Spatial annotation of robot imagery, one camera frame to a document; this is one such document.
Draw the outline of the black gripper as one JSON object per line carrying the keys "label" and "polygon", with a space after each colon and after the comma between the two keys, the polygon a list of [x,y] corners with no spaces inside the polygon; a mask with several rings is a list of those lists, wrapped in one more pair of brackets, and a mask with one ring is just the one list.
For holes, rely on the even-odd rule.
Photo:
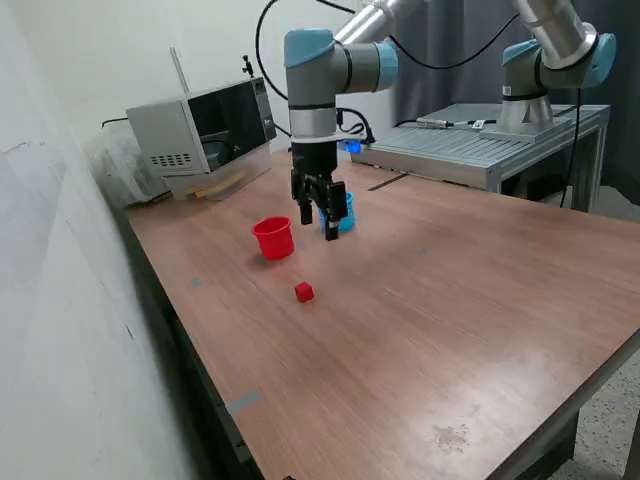
{"label": "black gripper", "polygon": [[[312,202],[303,175],[330,176],[337,169],[337,142],[293,142],[291,193],[300,211],[302,225],[313,222]],[[345,183],[320,178],[314,186],[314,200],[324,216],[325,239],[338,238],[340,221],[348,215]]]}

